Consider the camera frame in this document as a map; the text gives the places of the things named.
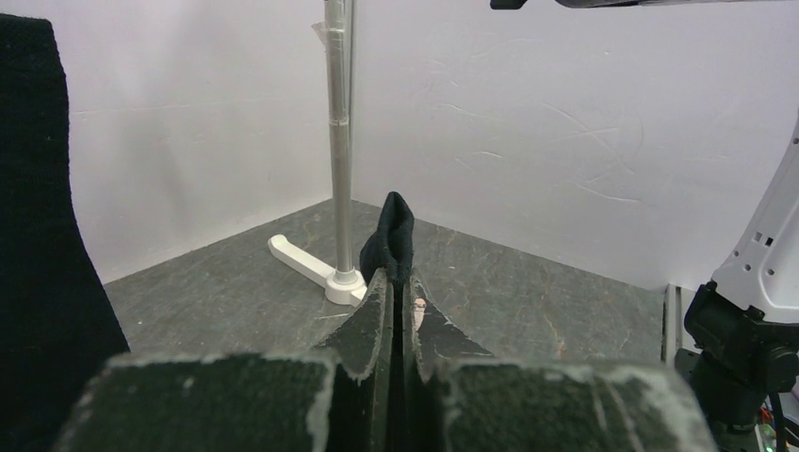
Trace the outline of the black sock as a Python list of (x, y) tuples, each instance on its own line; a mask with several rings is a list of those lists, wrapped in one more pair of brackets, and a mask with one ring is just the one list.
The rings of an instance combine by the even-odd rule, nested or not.
[(376, 230), (360, 251), (359, 264), (366, 283), (382, 268), (396, 292), (403, 288), (413, 268), (414, 227), (415, 216), (406, 200), (396, 191), (389, 192)]
[(45, 451), (85, 384), (128, 351), (79, 232), (54, 29), (1, 18), (1, 447)]

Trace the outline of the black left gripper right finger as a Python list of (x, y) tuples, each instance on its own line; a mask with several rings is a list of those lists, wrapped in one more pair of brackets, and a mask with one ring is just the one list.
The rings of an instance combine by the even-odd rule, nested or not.
[(500, 359), (417, 274), (401, 306), (410, 451), (716, 449), (687, 383), (664, 365)]

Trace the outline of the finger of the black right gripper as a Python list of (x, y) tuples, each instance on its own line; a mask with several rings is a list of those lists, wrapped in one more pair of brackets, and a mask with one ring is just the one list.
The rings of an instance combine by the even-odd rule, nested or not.
[[(491, 0), (489, 5), (492, 10), (519, 10), (529, 1), (527, 0)], [(726, 4), (744, 2), (771, 2), (765, 0), (556, 0), (556, 4), (571, 9), (590, 8), (631, 8), (654, 6), (678, 6), (700, 4)]]

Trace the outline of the white metal drying rack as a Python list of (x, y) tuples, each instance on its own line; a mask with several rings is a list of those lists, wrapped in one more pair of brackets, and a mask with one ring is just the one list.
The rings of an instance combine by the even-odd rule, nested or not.
[(282, 234), (269, 239), (271, 254), (283, 264), (324, 289), (336, 305), (356, 307), (367, 283), (355, 268), (352, 252), (352, 144), (351, 87), (355, 3), (324, 2), (321, 36), (325, 47), (332, 191), (334, 203), (335, 265), (330, 266), (290, 243)]

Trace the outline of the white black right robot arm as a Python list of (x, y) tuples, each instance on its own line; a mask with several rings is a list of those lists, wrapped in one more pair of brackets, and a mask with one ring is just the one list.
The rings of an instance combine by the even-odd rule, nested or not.
[(798, 376), (798, 143), (683, 318), (671, 371), (496, 365), (484, 432), (509, 451), (786, 451)]

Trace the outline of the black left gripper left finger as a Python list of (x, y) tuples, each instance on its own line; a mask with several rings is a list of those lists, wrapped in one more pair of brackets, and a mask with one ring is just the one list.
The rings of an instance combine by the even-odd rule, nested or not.
[(87, 385), (58, 451), (382, 451), (393, 287), (302, 353), (121, 355)]

